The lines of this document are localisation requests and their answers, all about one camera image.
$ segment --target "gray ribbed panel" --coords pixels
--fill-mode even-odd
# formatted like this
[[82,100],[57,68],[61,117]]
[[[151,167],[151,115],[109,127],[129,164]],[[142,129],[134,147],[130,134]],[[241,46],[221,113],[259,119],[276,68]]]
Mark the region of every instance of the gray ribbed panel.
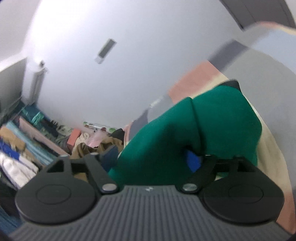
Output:
[[213,217],[194,195],[174,186],[127,186],[103,196],[83,218],[60,226],[25,223],[11,234],[16,241],[283,241],[290,235],[276,223],[240,227]]

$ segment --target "green garment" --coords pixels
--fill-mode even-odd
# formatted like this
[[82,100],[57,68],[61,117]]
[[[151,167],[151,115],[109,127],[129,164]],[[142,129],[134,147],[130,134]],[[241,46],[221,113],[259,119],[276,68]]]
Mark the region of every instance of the green garment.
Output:
[[257,165],[262,126],[242,93],[217,86],[185,98],[144,126],[109,176],[123,185],[180,185],[191,175],[184,151],[219,158],[246,157]]

